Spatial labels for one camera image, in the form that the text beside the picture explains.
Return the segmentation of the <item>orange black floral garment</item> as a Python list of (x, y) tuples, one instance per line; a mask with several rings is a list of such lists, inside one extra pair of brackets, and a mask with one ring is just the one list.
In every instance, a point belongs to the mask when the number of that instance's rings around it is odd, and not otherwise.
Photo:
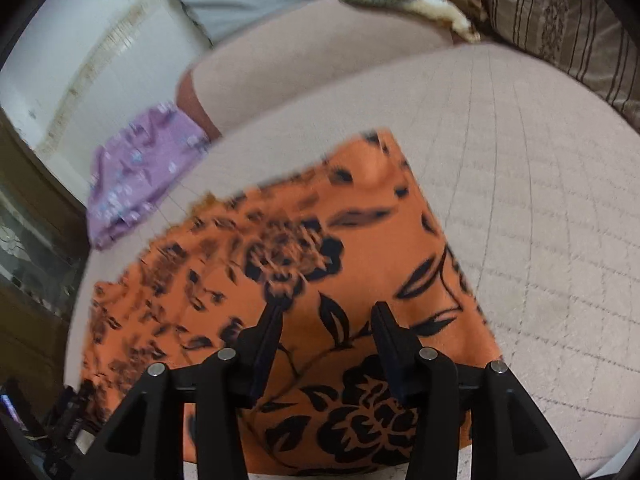
[(266, 307), (283, 313), (264, 396), (242, 412), (253, 474), (327, 474), (408, 460), (416, 412), (390, 394), (371, 334), (384, 302), (454, 362), (500, 351), (392, 134), (200, 208), (94, 286), (81, 375), (105, 422), (152, 363), (198, 364)]

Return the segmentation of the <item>brown wooden wardrobe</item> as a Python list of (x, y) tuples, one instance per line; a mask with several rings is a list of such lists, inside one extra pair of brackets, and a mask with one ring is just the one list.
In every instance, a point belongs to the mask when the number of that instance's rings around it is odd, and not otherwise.
[(63, 389), (70, 318), (89, 252), (84, 206), (1, 116), (1, 379), (41, 415)]

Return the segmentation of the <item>purple floral cloth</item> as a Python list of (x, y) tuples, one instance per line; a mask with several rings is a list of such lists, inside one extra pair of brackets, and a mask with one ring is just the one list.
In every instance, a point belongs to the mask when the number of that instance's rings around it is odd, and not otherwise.
[(205, 131), (174, 103), (149, 107), (93, 153), (87, 228), (104, 249), (156, 211), (176, 181), (206, 153)]

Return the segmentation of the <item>pink bolster cushion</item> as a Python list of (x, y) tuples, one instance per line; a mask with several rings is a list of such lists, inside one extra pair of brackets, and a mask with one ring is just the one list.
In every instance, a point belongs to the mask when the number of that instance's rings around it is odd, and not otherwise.
[(209, 49), (181, 76), (176, 104), (216, 140), (334, 80), (453, 44), (415, 16), (311, 0)]

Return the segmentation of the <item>striped beige blanket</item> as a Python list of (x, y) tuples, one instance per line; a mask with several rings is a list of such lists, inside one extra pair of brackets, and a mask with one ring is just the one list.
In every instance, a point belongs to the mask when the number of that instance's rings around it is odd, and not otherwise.
[(639, 40), (605, 0), (478, 0), (480, 29), (576, 79), (639, 128)]

